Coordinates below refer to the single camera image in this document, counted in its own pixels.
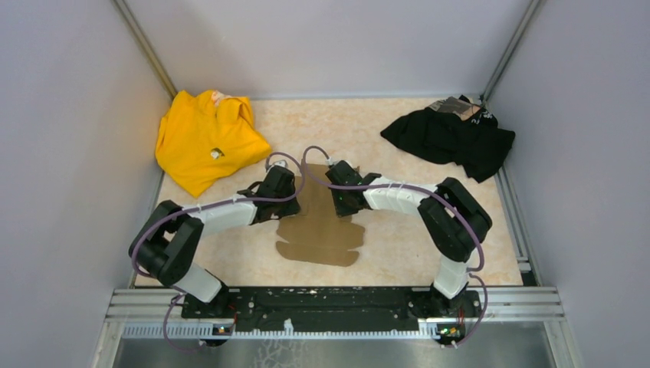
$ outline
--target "yellow cloth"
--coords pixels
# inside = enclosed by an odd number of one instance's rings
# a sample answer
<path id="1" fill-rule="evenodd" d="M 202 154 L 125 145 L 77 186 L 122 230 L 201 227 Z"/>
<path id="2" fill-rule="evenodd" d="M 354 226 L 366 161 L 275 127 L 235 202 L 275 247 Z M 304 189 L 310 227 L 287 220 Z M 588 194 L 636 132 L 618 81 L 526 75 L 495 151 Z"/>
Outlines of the yellow cloth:
<path id="1" fill-rule="evenodd" d="M 213 90 L 192 97 L 182 90 L 160 120 L 158 164 L 195 198 L 216 179 L 269 153 L 271 146 L 254 129 L 247 97 L 224 98 Z"/>

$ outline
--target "black mounting plate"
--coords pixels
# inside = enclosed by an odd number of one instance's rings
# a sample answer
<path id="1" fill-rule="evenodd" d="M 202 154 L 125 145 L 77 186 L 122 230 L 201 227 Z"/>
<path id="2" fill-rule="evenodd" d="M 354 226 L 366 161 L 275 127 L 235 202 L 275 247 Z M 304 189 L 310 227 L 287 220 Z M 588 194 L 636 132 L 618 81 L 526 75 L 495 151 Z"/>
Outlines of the black mounting plate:
<path id="1" fill-rule="evenodd" d="M 418 330 L 418 318 L 441 315 L 430 287 L 230 287 L 228 306 L 220 314 L 188 295 L 183 318 L 233 318 L 237 331 L 284 330 L 291 319 L 296 332 L 363 332 Z M 477 317 L 478 292 L 462 296 L 465 317 Z"/>

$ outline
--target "flat cardboard sheet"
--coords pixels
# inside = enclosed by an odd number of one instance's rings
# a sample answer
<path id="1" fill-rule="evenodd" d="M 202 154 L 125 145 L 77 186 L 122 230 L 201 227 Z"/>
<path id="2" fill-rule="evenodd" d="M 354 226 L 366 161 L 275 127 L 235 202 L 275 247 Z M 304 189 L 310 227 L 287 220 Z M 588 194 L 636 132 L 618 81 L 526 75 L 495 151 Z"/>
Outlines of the flat cardboard sheet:
<path id="1" fill-rule="evenodd" d="M 329 182 L 325 165 L 308 164 L 319 179 Z M 303 178 L 296 178 L 296 187 Z M 355 249 L 363 245 L 365 228 L 352 223 L 352 216 L 336 216 L 332 193 L 309 176 L 298 195 L 300 213 L 280 219 L 277 234 L 283 241 L 275 247 L 286 259 L 319 265 L 348 267 L 359 258 Z"/>

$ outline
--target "white wall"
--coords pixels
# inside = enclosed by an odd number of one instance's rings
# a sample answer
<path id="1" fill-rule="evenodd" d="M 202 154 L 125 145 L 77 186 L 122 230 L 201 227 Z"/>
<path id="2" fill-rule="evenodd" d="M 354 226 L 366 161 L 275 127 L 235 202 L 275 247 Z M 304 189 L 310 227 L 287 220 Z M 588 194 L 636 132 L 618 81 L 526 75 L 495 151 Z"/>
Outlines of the white wall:
<path id="1" fill-rule="evenodd" d="M 585 367 L 648 366 L 650 3 L 547 2 L 491 109 Z"/>
<path id="2" fill-rule="evenodd" d="M 478 94 L 530 0 L 129 0 L 179 89 L 253 97 Z"/>
<path id="3" fill-rule="evenodd" d="M 0 366 L 88 366 L 169 102 L 108 0 L 0 13 Z"/>

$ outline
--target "beige table surface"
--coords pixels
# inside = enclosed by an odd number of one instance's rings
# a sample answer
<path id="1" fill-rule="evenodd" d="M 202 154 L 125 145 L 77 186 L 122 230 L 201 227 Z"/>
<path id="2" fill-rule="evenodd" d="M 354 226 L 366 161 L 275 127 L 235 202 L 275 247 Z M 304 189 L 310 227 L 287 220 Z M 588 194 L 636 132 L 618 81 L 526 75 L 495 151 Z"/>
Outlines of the beige table surface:
<path id="1" fill-rule="evenodd" d="M 461 166 L 428 163 L 396 149 L 379 135 L 397 117 L 426 107 L 433 100 L 259 100 L 252 106 L 256 127 L 273 150 L 299 160 L 305 147 L 316 144 L 333 158 L 360 166 L 363 175 L 375 172 L 419 184 L 437 184 L 448 176 L 459 179 L 493 221 L 483 243 L 485 268 L 478 274 L 488 285 L 522 285 L 494 179 L 478 184 L 467 178 Z M 325 163 L 317 152 L 308 156 L 308 162 Z M 260 162 L 218 180 L 197 200 L 165 176 L 159 200 L 171 199 L 180 205 L 207 204 L 232 196 L 263 178 L 264 164 Z M 195 262 L 231 286 L 396 286 L 433 282 L 440 253 L 422 220 L 390 211 L 363 211 L 352 221 L 365 226 L 366 233 L 364 245 L 357 249 L 359 259 L 349 267 L 283 258 L 275 248 L 280 239 L 275 234 L 275 221 L 203 238 Z M 477 263 L 475 251 L 471 264 Z M 136 279 L 136 285 L 156 284 L 156 280 Z"/>

